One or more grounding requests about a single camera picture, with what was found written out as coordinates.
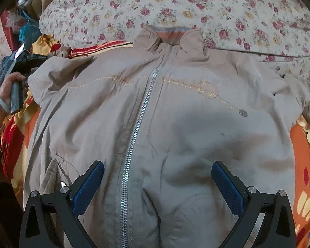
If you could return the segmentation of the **person's left hand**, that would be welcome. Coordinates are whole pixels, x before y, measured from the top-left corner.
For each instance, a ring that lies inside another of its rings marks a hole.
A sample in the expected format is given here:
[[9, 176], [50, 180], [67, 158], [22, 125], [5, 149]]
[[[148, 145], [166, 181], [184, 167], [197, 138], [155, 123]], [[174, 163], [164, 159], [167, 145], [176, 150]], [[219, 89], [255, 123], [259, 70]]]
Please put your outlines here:
[[9, 74], [0, 88], [0, 127], [2, 127], [4, 119], [10, 114], [10, 93], [12, 90], [13, 82], [24, 81], [25, 76], [19, 72]]

